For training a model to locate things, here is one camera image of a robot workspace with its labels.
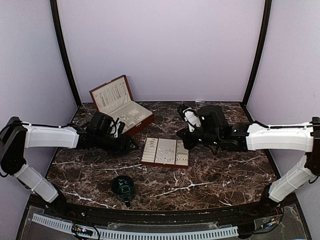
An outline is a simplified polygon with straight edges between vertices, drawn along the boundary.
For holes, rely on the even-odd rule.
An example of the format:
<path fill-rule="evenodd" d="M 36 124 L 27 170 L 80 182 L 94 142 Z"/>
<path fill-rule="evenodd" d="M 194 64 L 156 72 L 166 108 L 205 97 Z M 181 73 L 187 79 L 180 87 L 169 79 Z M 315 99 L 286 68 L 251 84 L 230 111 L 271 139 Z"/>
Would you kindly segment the red jewelry box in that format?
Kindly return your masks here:
<path fill-rule="evenodd" d="M 123 133 L 134 136 L 155 120 L 152 111 L 134 101 L 126 75 L 89 91 L 98 112 L 125 123 Z"/>

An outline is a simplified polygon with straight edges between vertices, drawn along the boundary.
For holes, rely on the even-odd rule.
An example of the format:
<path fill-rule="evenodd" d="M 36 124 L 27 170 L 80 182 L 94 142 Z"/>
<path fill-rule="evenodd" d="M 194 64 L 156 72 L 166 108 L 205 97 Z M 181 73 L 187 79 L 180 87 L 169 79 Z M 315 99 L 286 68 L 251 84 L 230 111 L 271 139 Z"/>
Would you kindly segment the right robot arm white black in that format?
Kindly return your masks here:
<path fill-rule="evenodd" d="M 188 124 L 177 132 L 187 150 L 203 145 L 228 152 L 296 150 L 304 153 L 284 176 L 264 188 L 260 202 L 255 205 L 255 213 L 260 217 L 266 217 L 285 197 L 320 176 L 319 117 L 298 124 L 265 125 L 254 121 L 230 125 L 217 105 L 195 111 L 182 104 L 177 112 Z"/>

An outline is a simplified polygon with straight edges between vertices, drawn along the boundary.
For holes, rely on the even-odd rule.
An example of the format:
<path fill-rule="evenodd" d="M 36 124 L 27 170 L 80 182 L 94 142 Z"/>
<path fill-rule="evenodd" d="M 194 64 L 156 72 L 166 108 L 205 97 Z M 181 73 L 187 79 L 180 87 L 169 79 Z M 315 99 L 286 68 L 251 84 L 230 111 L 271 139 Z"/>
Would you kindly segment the dark green glass mug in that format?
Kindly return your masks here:
<path fill-rule="evenodd" d="M 135 198 L 135 185 L 131 177 L 127 175 L 116 176 L 112 179 L 110 188 L 127 208 L 131 207 L 131 202 Z"/>

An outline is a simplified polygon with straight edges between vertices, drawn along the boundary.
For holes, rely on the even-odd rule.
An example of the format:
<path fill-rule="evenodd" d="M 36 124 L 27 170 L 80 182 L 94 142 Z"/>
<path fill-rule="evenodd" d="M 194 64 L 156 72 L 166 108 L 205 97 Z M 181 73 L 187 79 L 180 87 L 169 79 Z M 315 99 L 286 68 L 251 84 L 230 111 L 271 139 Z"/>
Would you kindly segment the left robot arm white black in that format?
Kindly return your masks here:
<path fill-rule="evenodd" d="M 90 121 L 78 126 L 33 124 L 11 117 L 0 131 L 0 176 L 15 177 L 33 193 L 51 204 L 60 218 L 71 213 L 63 193 L 45 179 L 25 159 L 25 150 L 33 148 L 100 149 L 111 154 L 126 154 L 139 148 L 123 133 L 125 123 L 95 112 Z"/>

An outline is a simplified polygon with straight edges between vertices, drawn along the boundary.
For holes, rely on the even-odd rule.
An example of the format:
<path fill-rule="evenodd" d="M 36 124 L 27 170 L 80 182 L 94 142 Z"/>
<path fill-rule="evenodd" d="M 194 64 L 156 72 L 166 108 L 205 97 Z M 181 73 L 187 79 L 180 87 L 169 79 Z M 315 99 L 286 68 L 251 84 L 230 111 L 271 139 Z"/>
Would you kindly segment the red jewelry tray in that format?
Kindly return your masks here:
<path fill-rule="evenodd" d="M 153 167 L 189 168 L 189 151 L 182 140 L 147 137 L 141 164 Z"/>

